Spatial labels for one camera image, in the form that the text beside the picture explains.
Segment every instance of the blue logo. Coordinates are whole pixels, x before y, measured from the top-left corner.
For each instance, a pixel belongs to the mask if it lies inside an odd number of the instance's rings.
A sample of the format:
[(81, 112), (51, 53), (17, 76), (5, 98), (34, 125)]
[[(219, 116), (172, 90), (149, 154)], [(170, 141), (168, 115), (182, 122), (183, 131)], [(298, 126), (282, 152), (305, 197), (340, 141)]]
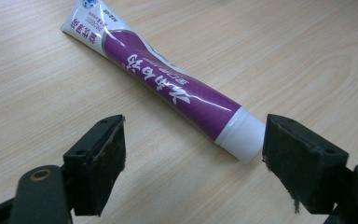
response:
[(97, 5), (97, 0), (83, 0), (83, 7), (91, 8)]

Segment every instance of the table surface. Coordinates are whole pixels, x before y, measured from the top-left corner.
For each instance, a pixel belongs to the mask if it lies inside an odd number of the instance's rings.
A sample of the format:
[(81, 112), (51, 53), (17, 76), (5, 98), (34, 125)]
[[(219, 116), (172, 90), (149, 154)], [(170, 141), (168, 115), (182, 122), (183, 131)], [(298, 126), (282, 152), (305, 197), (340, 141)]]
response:
[[(191, 76), (245, 106), (295, 119), (358, 164), (358, 1), (108, 0)], [(60, 27), (73, 1), (0, 1), (0, 203), (99, 119), (126, 117), (126, 168), (101, 217), (75, 223), (322, 223), (261, 155), (237, 161)]]

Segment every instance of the wood grain surface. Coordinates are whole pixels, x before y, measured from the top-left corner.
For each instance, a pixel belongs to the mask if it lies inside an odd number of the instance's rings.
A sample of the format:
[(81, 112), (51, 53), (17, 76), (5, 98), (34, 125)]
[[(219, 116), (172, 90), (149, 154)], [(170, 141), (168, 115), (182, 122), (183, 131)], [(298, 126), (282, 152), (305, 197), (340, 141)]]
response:
[[(358, 164), (358, 1), (106, 0), (167, 59), (265, 121), (303, 123)], [(75, 223), (323, 223), (258, 155), (244, 164), (60, 30), (73, 1), (0, 1), (0, 203), (99, 119), (126, 117), (126, 169)]]

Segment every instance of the toothpaste tube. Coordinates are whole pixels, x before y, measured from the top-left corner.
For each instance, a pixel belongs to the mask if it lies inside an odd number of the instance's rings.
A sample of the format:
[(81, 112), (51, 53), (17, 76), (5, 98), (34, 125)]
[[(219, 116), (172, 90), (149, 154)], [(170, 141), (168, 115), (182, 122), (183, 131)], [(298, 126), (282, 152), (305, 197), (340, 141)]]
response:
[(62, 31), (121, 66), (241, 161), (262, 148), (265, 124), (159, 55), (101, 0), (76, 0)]

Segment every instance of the white tube cap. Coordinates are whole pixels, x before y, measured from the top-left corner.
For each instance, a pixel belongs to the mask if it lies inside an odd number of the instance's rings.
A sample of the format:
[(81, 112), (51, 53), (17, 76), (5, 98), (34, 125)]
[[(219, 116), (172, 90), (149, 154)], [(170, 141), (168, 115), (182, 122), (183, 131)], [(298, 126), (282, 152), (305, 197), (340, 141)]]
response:
[(240, 161), (251, 161), (263, 148), (266, 125), (242, 106), (214, 141)]

